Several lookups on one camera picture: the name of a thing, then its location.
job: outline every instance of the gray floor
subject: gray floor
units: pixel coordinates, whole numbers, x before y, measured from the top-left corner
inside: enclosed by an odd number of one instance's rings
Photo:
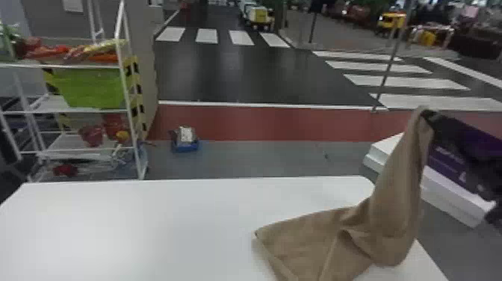
[[[204,141],[200,151],[182,154],[171,153],[166,141],[155,145],[149,148],[147,179],[360,174],[374,181],[377,177],[362,166],[370,143]],[[501,279],[502,235],[492,226],[470,229],[424,203],[418,240],[449,280]]]

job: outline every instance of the white stripe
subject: white stripe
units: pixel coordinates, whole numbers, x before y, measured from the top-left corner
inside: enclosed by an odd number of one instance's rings
[[[445,111],[502,111],[502,102],[494,99],[455,96],[414,96],[383,93],[379,100],[387,108],[415,109],[426,105]]]
[[[251,37],[245,31],[229,31],[230,39],[232,39],[232,43],[235,45],[244,45],[244,46],[253,46],[255,45]]]
[[[276,103],[239,103],[239,102],[180,102],[159,100],[159,105],[189,105],[189,106],[226,106],[231,108],[311,108],[311,109],[356,109],[369,111],[372,106],[355,105],[287,105]],[[378,111],[386,111],[382,106],[376,107]]]
[[[495,87],[499,87],[500,89],[502,89],[502,81],[499,79],[493,78],[490,75],[486,75],[484,73],[478,72],[476,70],[472,70],[467,67],[462,67],[458,64],[454,64],[451,61],[446,61],[442,58],[424,58],[424,59],[426,59],[430,62],[433,62],[435,64],[439,64],[442,67],[447,67],[451,70],[455,70],[455,71],[458,71],[462,74],[469,75],[470,77],[474,77],[476,79],[479,79],[481,81],[484,81],[488,84],[492,84]]]
[[[263,40],[267,42],[270,47],[281,47],[281,48],[289,48],[289,45],[286,42],[282,41],[282,39],[273,34],[273,33],[264,33],[260,32],[260,35],[263,37]]]
[[[218,44],[218,34],[213,28],[199,28],[195,42]]]
[[[185,28],[166,27],[161,35],[158,35],[157,41],[179,42],[183,32],[185,32]]]
[[[329,64],[332,68],[341,70],[385,71],[387,69],[387,64],[356,63],[351,61],[326,61],[326,63]],[[421,67],[406,64],[393,64],[391,67],[391,72],[431,73],[429,70],[425,70]]]
[[[382,84],[382,76],[373,75],[351,75],[344,74],[352,83],[361,86],[378,87]],[[454,89],[469,90],[469,88],[457,84],[448,79],[438,78],[412,78],[412,77],[388,77],[385,82],[386,87],[412,87],[423,89]]]
[[[380,60],[388,61],[391,59],[390,55],[375,55],[375,54],[365,54],[365,53],[352,53],[352,52],[328,52],[328,51],[313,51],[314,55],[318,57],[327,58],[360,58],[363,60]],[[402,61],[402,59],[395,57],[395,61]]]
[[[171,22],[174,19],[174,17],[178,15],[178,13],[179,13],[179,9],[176,10],[176,12],[174,12],[170,17],[168,17],[166,19],[166,21],[164,22],[163,26],[166,26],[169,22]]]

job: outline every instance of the zebra crossing stripe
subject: zebra crossing stripe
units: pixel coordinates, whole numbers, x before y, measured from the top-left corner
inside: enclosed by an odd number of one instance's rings
[[[260,35],[270,47],[289,48],[289,45],[286,44],[286,42],[273,33],[260,32]]]
[[[242,46],[254,46],[255,44],[252,42],[251,37],[245,31],[229,31],[230,39],[234,45],[242,45]]]
[[[313,51],[314,55],[318,57],[326,58],[359,58],[362,60],[378,60],[378,61],[388,61],[390,55],[377,55],[377,54],[367,54],[367,53],[356,53],[356,52],[329,52],[329,51]],[[395,61],[402,61],[401,58],[395,57]]]
[[[379,102],[389,109],[415,109],[426,105],[433,110],[445,111],[502,111],[502,102],[489,98],[456,96],[415,96],[383,93]]]
[[[481,80],[481,81],[486,82],[488,84],[492,84],[495,87],[502,89],[502,81],[499,79],[496,79],[494,77],[491,77],[490,75],[486,75],[486,74],[478,72],[476,70],[471,70],[467,67],[463,67],[458,64],[454,64],[451,61],[446,61],[445,59],[442,59],[442,58],[425,57],[424,59],[427,61],[433,62],[434,64],[439,64],[442,67],[447,67],[451,70],[455,70],[455,71],[460,72],[464,75],[469,75],[472,78],[476,78],[478,80]]]
[[[213,28],[199,28],[195,42],[218,44],[218,34]]]
[[[166,27],[164,31],[157,37],[157,41],[179,42],[182,38],[185,28]]]
[[[326,61],[326,63],[339,70],[385,71],[387,69],[387,64],[356,63],[352,61]],[[391,67],[391,72],[431,73],[429,70],[409,64],[394,64]]]
[[[352,83],[360,86],[379,87],[382,84],[381,75],[352,75],[344,74]],[[467,87],[457,84],[448,79],[439,78],[413,78],[413,77],[388,77],[385,82],[386,87],[410,87],[423,89],[454,89],[470,90]]]

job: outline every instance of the fabric cloth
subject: fabric cloth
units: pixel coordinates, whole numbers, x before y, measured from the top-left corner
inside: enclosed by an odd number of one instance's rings
[[[255,232],[278,280],[353,280],[372,264],[398,265],[406,258],[418,229],[420,181],[433,139],[422,111],[413,113],[370,197]]]

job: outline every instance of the crosswalk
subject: crosswalk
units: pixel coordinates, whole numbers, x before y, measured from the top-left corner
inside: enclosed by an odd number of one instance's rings
[[[387,69],[387,63],[384,61],[388,61],[389,55],[328,51],[313,53],[323,58],[333,69],[342,71],[342,75],[352,83],[368,90],[368,94],[373,98],[377,97],[375,93]],[[499,79],[441,58],[424,59],[502,90],[502,81]],[[402,58],[395,58],[394,61],[385,82],[385,92],[379,99],[379,102],[389,109],[414,109],[419,105],[426,105],[435,110],[502,111],[502,102],[477,97],[470,88],[456,81],[431,77],[434,75],[432,71],[407,64]]]
[[[160,42],[180,42],[186,34],[186,28],[168,26],[158,35],[156,41]],[[289,45],[274,33],[259,32],[260,37],[254,36],[254,40],[261,38],[269,47],[289,48]],[[219,44],[222,37],[228,36],[233,45],[236,46],[256,46],[250,33],[242,30],[219,31],[214,28],[198,28],[195,36],[195,43]]]

